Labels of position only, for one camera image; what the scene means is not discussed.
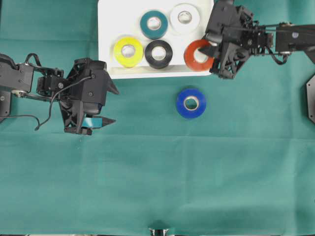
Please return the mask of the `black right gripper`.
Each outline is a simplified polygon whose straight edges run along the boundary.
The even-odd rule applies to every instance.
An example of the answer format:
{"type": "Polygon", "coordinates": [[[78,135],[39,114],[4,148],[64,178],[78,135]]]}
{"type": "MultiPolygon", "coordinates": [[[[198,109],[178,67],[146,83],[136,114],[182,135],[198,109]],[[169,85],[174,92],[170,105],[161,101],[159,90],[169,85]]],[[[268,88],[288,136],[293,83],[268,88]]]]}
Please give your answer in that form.
{"type": "Polygon", "coordinates": [[[256,53],[253,47],[253,13],[235,6],[232,0],[215,2],[205,31],[205,39],[216,46],[201,47],[199,52],[214,58],[210,72],[222,79],[235,78],[244,63],[256,53]]]}

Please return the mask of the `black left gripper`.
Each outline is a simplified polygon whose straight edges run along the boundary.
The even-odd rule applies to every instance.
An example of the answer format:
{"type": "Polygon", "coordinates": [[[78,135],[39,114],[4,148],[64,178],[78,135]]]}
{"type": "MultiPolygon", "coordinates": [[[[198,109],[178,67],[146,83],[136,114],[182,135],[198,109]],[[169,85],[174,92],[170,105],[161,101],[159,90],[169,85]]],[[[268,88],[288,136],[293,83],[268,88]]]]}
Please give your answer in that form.
{"type": "Polygon", "coordinates": [[[106,69],[104,61],[90,58],[74,61],[67,79],[71,85],[78,84],[63,92],[59,101],[65,133],[91,135],[94,129],[115,122],[99,115],[107,92],[120,94],[106,69]]]}

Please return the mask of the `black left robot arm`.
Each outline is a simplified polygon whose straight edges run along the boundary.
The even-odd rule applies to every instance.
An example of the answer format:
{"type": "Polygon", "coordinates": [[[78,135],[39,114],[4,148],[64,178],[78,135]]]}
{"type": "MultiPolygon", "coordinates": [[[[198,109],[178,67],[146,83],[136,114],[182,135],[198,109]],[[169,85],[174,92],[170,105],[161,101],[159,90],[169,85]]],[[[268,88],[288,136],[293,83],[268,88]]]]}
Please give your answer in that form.
{"type": "Polygon", "coordinates": [[[100,115],[108,92],[119,94],[104,61],[76,59],[65,77],[62,69],[42,66],[34,53],[28,54],[23,63],[0,56],[1,121],[13,117],[13,96],[48,102],[49,114],[54,102],[58,102],[64,132],[91,135],[93,130],[115,122],[100,115]]]}

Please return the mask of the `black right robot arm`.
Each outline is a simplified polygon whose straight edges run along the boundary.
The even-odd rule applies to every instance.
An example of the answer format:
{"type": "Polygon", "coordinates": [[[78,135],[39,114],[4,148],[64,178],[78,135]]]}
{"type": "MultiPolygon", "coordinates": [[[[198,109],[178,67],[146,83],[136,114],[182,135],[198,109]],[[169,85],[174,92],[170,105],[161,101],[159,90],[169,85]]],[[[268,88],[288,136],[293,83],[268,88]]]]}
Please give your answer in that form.
{"type": "Polygon", "coordinates": [[[260,25],[253,16],[232,0],[215,2],[203,37],[209,45],[199,48],[214,60],[210,73],[233,79],[251,56],[269,55],[283,65],[293,52],[301,51],[315,60],[314,25],[260,25]]]}

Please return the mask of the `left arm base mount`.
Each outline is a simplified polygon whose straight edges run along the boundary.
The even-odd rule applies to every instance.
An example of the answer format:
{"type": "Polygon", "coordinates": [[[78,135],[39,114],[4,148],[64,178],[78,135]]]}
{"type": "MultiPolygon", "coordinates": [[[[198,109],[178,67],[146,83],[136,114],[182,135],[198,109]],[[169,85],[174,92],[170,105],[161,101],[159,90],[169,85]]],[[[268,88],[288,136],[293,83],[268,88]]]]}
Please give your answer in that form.
{"type": "Polygon", "coordinates": [[[3,122],[11,112],[11,92],[0,91],[0,122],[3,122]]]}

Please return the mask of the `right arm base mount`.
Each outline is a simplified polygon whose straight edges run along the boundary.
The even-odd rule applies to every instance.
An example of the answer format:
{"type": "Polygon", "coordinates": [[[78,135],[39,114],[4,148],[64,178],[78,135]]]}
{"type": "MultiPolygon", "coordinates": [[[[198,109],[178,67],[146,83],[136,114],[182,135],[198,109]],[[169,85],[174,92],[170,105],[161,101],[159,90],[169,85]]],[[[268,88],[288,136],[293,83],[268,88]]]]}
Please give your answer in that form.
{"type": "Polygon", "coordinates": [[[315,75],[306,83],[308,117],[315,123],[315,75]]]}

